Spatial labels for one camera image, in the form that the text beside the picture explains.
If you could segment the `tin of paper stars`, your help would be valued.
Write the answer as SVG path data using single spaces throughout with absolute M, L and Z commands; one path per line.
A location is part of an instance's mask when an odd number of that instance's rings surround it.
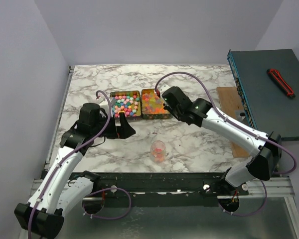
M 111 92 L 110 98 L 115 100 L 112 106 L 112 113 L 116 121 L 119 120 L 120 113 L 124 113 L 128 121 L 142 119 L 142 104 L 139 91 Z

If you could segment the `tin of gummy candies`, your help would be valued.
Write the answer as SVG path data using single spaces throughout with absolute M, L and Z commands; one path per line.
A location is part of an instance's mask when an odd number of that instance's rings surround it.
M 141 95 L 141 112 L 143 119 L 154 120 L 173 118 L 172 114 L 163 108 L 163 100 L 156 95 L 154 89 L 143 89 Z

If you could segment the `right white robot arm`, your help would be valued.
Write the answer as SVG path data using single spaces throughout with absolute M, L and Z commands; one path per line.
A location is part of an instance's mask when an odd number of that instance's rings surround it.
M 219 183 L 219 189 L 223 194 L 231 195 L 246 181 L 268 181 L 271 178 L 281 157 L 281 150 L 266 140 L 272 139 L 275 143 L 280 143 L 279 134 L 253 130 L 213 107 L 205 99 L 191 101 L 179 87 L 164 85 L 159 89 L 159 93 L 164 102 L 164 109 L 178 121 L 216 132 L 243 148 L 251 156 L 250 160 L 236 164 L 225 172 Z

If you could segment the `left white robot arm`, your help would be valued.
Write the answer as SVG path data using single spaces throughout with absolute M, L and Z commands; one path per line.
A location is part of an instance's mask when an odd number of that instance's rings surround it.
M 27 203 L 19 203 L 14 210 L 29 238 L 33 234 L 46 239 L 56 238 L 66 214 L 85 196 L 100 195 L 103 204 L 105 191 L 117 190 L 117 187 L 102 185 L 100 175 L 89 171 L 80 174 L 68 190 L 63 189 L 95 138 L 126 139 L 136 133 L 124 113 L 119 114 L 119 119 L 117 126 L 111 108 L 95 103 L 82 106 L 78 120 L 63 134 L 57 156 L 41 185 Z

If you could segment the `clear glass jar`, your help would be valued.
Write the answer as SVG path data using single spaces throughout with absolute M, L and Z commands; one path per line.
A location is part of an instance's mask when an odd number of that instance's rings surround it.
M 150 156 L 155 163 L 161 163 L 166 157 L 166 146 L 161 140 L 156 140 L 150 147 Z

